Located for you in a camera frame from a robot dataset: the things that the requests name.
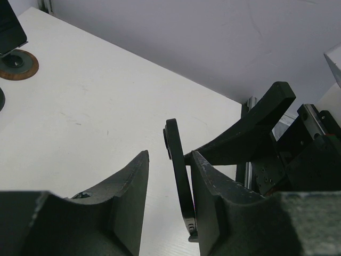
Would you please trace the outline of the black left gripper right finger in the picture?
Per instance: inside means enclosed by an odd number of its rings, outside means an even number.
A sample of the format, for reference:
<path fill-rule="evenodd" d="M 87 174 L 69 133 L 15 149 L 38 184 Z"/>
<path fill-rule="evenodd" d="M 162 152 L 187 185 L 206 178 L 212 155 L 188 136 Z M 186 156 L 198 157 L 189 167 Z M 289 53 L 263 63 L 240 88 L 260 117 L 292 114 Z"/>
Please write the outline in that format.
<path fill-rule="evenodd" d="M 201 255 L 340 255 L 340 192 L 265 197 L 190 157 Z"/>

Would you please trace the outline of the brown-base grey phone stand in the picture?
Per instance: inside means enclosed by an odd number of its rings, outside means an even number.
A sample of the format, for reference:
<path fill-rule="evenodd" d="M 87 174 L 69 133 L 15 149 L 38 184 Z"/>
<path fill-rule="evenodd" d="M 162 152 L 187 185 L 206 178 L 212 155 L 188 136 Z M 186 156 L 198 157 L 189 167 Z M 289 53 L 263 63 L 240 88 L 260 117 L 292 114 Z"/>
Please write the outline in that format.
<path fill-rule="evenodd" d="M 1 78 L 21 81 L 34 76 L 39 70 L 37 58 L 24 50 L 13 50 L 1 57 Z"/>

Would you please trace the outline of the black phone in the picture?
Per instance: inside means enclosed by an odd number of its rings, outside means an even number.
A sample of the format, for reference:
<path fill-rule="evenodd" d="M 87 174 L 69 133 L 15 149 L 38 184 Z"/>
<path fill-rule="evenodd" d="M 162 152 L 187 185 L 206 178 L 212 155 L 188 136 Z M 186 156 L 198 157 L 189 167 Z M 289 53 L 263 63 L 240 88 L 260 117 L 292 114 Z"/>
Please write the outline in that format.
<path fill-rule="evenodd" d="M 176 119 L 172 118 L 166 121 L 163 135 L 168 157 L 173 165 L 181 214 L 185 227 L 189 233 L 188 241 L 197 243 L 198 232 L 196 213 Z"/>
<path fill-rule="evenodd" d="M 7 0 L 1 0 L 1 55 L 26 44 L 27 35 Z"/>

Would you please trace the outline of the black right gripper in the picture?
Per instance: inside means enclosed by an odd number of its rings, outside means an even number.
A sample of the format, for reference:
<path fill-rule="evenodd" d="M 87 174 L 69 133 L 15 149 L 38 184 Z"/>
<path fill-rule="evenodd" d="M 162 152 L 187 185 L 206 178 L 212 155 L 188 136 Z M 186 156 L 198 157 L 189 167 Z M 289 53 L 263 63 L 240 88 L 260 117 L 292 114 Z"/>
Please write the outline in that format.
<path fill-rule="evenodd" d="M 262 195 L 339 191 L 340 127 L 330 112 L 301 105 L 279 140 L 270 134 L 295 99 L 287 82 L 273 83 L 244 117 L 195 151 L 211 165 L 245 163 L 256 154 L 253 185 Z"/>

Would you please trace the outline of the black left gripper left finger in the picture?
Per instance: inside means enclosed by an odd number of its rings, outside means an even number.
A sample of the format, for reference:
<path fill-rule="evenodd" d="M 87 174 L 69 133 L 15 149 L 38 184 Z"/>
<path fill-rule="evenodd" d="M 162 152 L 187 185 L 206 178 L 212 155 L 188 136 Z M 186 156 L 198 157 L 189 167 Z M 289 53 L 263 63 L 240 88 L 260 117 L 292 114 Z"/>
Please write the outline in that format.
<path fill-rule="evenodd" d="M 1 192 L 1 255 L 138 255 L 149 176 L 144 150 L 72 198 Z"/>

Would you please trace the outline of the short black round-base phone stand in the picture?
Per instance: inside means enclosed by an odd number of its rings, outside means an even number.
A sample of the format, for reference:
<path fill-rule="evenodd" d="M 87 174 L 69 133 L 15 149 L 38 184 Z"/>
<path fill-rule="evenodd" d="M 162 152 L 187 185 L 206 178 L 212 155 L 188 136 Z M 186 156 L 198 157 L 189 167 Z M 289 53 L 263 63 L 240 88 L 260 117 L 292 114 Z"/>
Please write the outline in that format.
<path fill-rule="evenodd" d="M 5 94 L 2 89 L 0 89 L 0 111 L 3 109 L 5 105 Z"/>

